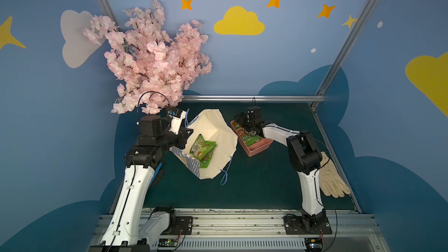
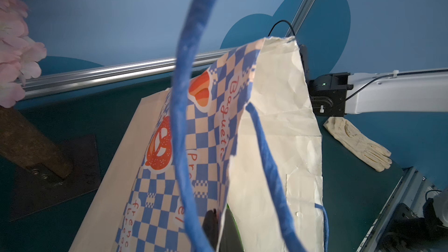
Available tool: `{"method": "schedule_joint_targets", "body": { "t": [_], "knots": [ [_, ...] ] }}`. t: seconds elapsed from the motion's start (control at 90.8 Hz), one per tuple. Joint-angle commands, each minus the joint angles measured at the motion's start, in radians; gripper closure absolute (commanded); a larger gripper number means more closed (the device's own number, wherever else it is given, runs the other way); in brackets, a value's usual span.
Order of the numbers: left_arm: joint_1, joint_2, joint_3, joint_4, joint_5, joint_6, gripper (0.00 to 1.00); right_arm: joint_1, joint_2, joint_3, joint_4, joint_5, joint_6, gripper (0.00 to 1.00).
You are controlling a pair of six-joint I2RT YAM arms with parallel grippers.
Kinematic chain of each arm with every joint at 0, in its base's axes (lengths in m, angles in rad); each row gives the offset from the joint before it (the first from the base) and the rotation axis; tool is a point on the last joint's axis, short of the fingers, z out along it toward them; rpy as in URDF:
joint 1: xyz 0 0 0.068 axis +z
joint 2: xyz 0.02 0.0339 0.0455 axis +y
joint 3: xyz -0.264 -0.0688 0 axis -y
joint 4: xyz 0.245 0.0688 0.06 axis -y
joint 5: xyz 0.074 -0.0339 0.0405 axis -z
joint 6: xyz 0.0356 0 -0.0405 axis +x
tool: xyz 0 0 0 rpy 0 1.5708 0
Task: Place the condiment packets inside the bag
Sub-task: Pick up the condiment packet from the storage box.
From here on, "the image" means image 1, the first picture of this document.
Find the green soup packet red label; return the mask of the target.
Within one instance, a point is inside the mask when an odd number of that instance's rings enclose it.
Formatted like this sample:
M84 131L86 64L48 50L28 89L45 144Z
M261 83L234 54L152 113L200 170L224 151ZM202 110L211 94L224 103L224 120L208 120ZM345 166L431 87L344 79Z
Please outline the green soup packet red label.
M262 137L259 135L251 135L247 133L246 130L237 122L233 122L232 126L247 147L250 147L262 140Z

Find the green packet mushroom soup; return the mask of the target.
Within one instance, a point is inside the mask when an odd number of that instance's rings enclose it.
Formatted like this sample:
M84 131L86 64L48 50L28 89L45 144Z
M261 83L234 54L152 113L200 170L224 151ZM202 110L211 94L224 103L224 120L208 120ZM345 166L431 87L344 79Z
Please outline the green packet mushroom soup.
M209 152L207 152L200 160L199 160L199 168L200 169L206 169L209 164L210 161L212 160L214 151L215 151L216 147L212 148Z

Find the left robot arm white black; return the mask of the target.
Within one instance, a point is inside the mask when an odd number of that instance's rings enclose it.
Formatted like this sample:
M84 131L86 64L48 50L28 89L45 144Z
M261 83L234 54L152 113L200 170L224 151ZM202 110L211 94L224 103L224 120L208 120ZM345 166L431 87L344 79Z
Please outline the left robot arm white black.
M168 229L175 227L175 210L158 208L140 224L147 191L162 177L163 153L185 148L192 129L182 125L186 112L171 109L166 117L146 115L139 121L136 144L126 153L124 183L112 220L98 245L90 252L148 252Z

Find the pink plastic tray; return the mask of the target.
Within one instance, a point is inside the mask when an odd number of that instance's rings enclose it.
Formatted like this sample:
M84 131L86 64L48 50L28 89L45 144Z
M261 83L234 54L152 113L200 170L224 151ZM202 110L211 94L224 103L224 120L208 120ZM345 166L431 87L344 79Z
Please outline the pink plastic tray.
M235 134L238 136L236 130L232 126L233 122L235 122L235 121L231 121L231 128L233 129ZM271 146L271 144L274 141L271 140L271 139L262 138L262 140L259 141L258 143L254 144L254 145L252 145L250 147L247 147L244 144L243 140L238 136L238 142L240 143L240 146L243 148L243 150L246 153L246 155L248 157L253 157L253 156L257 155L257 154L260 154L260 153L266 151Z

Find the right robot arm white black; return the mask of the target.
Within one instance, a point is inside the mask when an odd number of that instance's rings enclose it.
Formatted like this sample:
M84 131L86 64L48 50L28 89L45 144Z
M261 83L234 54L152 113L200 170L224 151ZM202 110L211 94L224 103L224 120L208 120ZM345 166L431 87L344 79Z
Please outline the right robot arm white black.
M319 193L319 171L322 153L312 134L294 131L265 121L259 106L251 106L234 117L246 133L276 141L288 148L289 161L298 173L302 192L302 223L308 231L327 222Z

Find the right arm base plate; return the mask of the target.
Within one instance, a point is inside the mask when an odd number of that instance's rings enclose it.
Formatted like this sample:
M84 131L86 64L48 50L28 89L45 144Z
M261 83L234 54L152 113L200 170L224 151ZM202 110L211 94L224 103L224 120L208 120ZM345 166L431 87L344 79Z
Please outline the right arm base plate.
M287 235L331 235L333 233L327 217L316 223L308 217L286 214L283 222Z

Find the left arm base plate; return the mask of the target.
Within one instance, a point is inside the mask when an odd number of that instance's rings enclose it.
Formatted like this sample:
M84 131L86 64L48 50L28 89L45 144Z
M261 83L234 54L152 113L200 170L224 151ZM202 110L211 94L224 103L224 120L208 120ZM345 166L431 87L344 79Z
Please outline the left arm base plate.
M171 231L171 235L179 235L182 231L183 235L191 235L193 230L193 217L176 217L175 228Z

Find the green soup packet yellow corn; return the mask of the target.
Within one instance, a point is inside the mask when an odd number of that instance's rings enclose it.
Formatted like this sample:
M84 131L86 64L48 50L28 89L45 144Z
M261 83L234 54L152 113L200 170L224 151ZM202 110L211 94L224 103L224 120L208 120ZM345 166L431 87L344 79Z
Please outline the green soup packet yellow corn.
M200 134L191 146L190 154L200 160L207 152L216 147L216 145L216 142L207 141L203 135Z

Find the cream checkered paper bag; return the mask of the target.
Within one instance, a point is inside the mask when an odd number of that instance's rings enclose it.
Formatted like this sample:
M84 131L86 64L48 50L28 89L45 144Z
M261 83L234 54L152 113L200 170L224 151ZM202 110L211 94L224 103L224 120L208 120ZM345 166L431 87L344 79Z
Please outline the cream checkered paper bag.
M182 111L180 116L174 116L172 125L191 129L192 134L185 146L172 147L170 151L201 180L227 173L225 166L232 161L238 137L220 110L205 109L190 122L186 120L187 115L187 111Z

